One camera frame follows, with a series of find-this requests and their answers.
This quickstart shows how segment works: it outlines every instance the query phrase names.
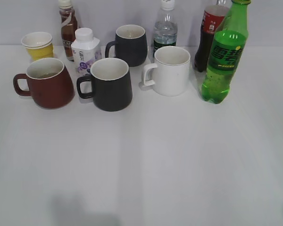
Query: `purple logo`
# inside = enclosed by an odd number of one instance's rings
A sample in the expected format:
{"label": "purple logo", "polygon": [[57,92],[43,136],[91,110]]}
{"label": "purple logo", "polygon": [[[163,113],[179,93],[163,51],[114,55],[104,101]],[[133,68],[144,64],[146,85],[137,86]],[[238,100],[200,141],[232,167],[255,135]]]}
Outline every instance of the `purple logo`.
{"label": "purple logo", "polygon": [[88,65],[87,65],[86,63],[84,63],[84,62],[81,62],[81,63],[80,63],[80,67],[81,67],[82,69],[87,69],[87,68],[88,68]]}

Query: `mug rim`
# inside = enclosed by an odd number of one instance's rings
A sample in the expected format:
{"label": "mug rim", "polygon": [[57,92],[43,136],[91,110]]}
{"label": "mug rim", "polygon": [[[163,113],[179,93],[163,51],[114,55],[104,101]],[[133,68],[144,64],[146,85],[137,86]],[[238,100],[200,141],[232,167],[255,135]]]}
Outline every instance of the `mug rim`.
{"label": "mug rim", "polygon": [[[37,63],[37,62],[40,62],[40,61],[42,61],[42,60],[48,60],[48,59],[50,59],[50,60],[57,60],[57,61],[61,62],[61,63],[62,63],[62,65],[63,65],[62,70],[61,70],[61,71],[59,71],[57,74],[55,74],[55,75],[53,75],[53,76],[50,76],[50,77],[48,77],[48,78],[42,78],[42,79],[39,79],[39,78],[33,78],[32,76],[28,75],[28,69],[29,69],[29,68],[30,68],[33,64],[35,64],[35,63]],[[33,62],[32,62],[32,63],[28,66],[28,68],[27,68],[27,70],[26,70],[25,74],[26,74],[29,78],[31,78],[31,79],[35,79],[35,80],[46,80],[46,79],[52,79],[52,78],[54,78],[54,77],[58,76],[59,74],[61,74],[61,73],[62,73],[62,71],[64,70],[64,68],[65,68],[65,64],[64,64],[61,60],[59,60],[59,59],[57,59],[57,58],[54,58],[54,57],[46,57],[46,58],[42,58],[42,59],[39,59],[39,60],[33,61]]]}
{"label": "mug rim", "polygon": [[[118,31],[120,28],[122,28],[122,27],[127,27],[127,26],[136,26],[136,27],[141,28],[142,31],[143,31],[142,35],[140,35],[140,36],[138,36],[138,37],[135,37],[135,38],[126,38],[126,37],[123,37],[123,36],[121,36],[121,35],[119,35],[119,34],[117,33],[117,31]],[[116,34],[117,34],[118,37],[120,37],[120,38],[122,38],[122,39],[129,39],[129,40],[138,39],[138,38],[142,37],[143,35],[145,35],[145,33],[146,33],[146,30],[145,30],[142,26],[135,25],[135,24],[126,24],[126,25],[123,25],[123,26],[118,27],[117,30],[116,30]]]}
{"label": "mug rim", "polygon": [[[49,38],[49,39],[48,39],[47,42],[44,42],[43,44],[40,44],[40,45],[32,45],[32,46],[30,46],[30,45],[24,44],[23,40],[24,40],[27,36],[32,35],[32,34],[46,34],[46,35],[48,35],[48,38]],[[24,35],[24,36],[22,37],[22,39],[21,39],[21,44],[22,44],[25,48],[30,48],[30,49],[44,48],[44,47],[49,46],[51,43],[52,43],[52,35],[51,35],[50,33],[48,33],[48,32],[32,32],[32,33],[29,33],[29,34]]]}
{"label": "mug rim", "polygon": [[[189,59],[188,59],[187,61],[185,61],[184,63],[182,63],[182,64],[177,64],[177,65],[166,64],[166,63],[164,63],[164,62],[158,60],[157,57],[156,57],[156,54],[157,54],[158,52],[163,51],[163,49],[166,49],[166,48],[177,48],[177,49],[180,49],[180,50],[184,50],[186,53],[188,53]],[[163,65],[168,65],[168,66],[181,66],[181,65],[185,65],[185,64],[187,64],[188,62],[191,61],[191,55],[190,55],[189,51],[187,51],[187,50],[184,49],[184,48],[178,47],[178,46],[164,46],[164,47],[161,47],[161,48],[159,48],[158,50],[156,50],[156,52],[155,52],[155,54],[154,54],[154,58],[155,58],[155,60],[157,60],[157,61],[160,62],[161,64],[163,64]]]}
{"label": "mug rim", "polygon": [[[125,63],[125,65],[127,67],[126,72],[122,76],[119,76],[116,79],[103,79],[103,78],[99,78],[98,76],[95,76],[95,74],[92,71],[93,71],[93,68],[96,66],[96,64],[99,64],[99,62],[103,62],[103,61],[119,61],[119,62]],[[101,81],[116,81],[116,80],[119,80],[119,79],[125,77],[128,74],[128,72],[129,72],[129,65],[127,64],[126,61],[124,61],[122,59],[115,58],[115,57],[108,57],[108,58],[100,59],[100,60],[97,60],[96,62],[94,62],[92,64],[91,68],[90,68],[90,72],[91,72],[91,75],[93,77],[97,78],[98,80],[101,80]]]}

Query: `white bottle cap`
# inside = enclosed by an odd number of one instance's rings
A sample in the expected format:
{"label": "white bottle cap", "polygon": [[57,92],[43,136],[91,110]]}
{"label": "white bottle cap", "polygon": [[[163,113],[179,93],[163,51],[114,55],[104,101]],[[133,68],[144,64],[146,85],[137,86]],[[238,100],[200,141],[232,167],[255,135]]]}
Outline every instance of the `white bottle cap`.
{"label": "white bottle cap", "polygon": [[75,39],[79,42],[89,42],[93,40],[93,31],[90,28],[83,27],[75,31]]}
{"label": "white bottle cap", "polygon": [[58,6],[60,8],[71,8],[72,4],[70,0],[58,0]]}
{"label": "white bottle cap", "polygon": [[161,8],[163,10],[173,10],[175,6],[175,0],[161,0]]}

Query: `green label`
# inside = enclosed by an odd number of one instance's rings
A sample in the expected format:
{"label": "green label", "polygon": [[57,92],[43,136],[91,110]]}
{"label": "green label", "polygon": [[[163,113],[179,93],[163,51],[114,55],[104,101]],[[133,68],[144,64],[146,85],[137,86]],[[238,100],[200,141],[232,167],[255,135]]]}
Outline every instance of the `green label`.
{"label": "green label", "polygon": [[159,48],[164,47],[164,46],[176,46],[176,42],[171,43],[171,44],[161,44],[161,43],[158,43],[154,40],[153,54],[156,52],[156,50],[158,50]]}
{"label": "green label", "polygon": [[221,71],[234,71],[238,67],[244,45],[228,46],[214,39],[208,64]]}

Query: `mug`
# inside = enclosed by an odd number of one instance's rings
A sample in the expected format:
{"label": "mug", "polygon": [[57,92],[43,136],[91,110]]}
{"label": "mug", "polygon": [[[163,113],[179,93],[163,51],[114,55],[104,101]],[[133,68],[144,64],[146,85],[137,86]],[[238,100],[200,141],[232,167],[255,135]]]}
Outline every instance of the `mug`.
{"label": "mug", "polygon": [[[80,85],[85,81],[91,81],[92,92],[82,93]],[[96,61],[91,66],[91,74],[78,78],[76,87],[81,98],[93,98],[99,109],[108,112],[122,110],[132,100],[129,66],[118,58]]]}
{"label": "mug", "polygon": [[129,67],[143,64],[147,58],[148,45],[146,31],[138,25],[124,25],[117,29],[115,41],[106,46],[105,58],[109,57],[109,51],[115,45],[117,58],[125,60]]}
{"label": "mug", "polygon": [[[26,79],[29,90],[20,89],[18,80]],[[44,108],[58,108],[68,104],[75,91],[68,70],[56,58],[43,58],[32,62],[26,74],[17,74],[14,88],[20,96],[31,96],[35,103]]]}
{"label": "mug", "polygon": [[[154,63],[145,65],[142,72],[144,86],[152,86],[158,94],[174,97],[185,92],[189,82],[191,55],[180,47],[165,46],[154,55]],[[152,79],[146,78],[152,72]]]}
{"label": "mug", "polygon": [[53,57],[52,36],[47,32],[34,32],[27,34],[21,40],[33,61]]}

